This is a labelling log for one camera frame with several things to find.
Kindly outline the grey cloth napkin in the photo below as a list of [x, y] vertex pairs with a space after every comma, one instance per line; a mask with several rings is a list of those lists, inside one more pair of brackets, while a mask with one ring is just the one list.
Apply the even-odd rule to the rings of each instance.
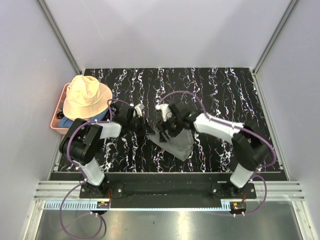
[[147, 138], [162, 150], [173, 155], [184, 162], [193, 152], [194, 138], [191, 130], [182, 130], [182, 132], [173, 137], [169, 142], [160, 142], [160, 134], [156, 126], [153, 128], [155, 135], [149, 135]]

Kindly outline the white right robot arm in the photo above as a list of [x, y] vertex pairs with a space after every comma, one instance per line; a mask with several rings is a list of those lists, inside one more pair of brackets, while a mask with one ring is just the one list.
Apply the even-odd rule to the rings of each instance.
[[162, 120], [157, 127], [163, 141], [176, 139], [183, 130], [191, 130], [232, 145], [237, 160], [227, 185], [228, 195], [232, 198], [244, 194], [246, 183], [271, 153], [270, 144], [259, 135], [255, 122], [231, 122], [206, 112], [190, 111], [181, 101], [158, 104], [155, 109], [161, 112]]

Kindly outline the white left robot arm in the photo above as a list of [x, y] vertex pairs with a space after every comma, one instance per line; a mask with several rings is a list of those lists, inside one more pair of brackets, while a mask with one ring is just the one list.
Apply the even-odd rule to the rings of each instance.
[[123, 106], [113, 120], [107, 121], [77, 118], [61, 141], [59, 152], [80, 169], [95, 197], [103, 198], [108, 193], [108, 186], [103, 182], [105, 174], [95, 159], [100, 140], [119, 138], [128, 132], [134, 132], [138, 136], [154, 135], [155, 131], [143, 114], [144, 108], [141, 103]]

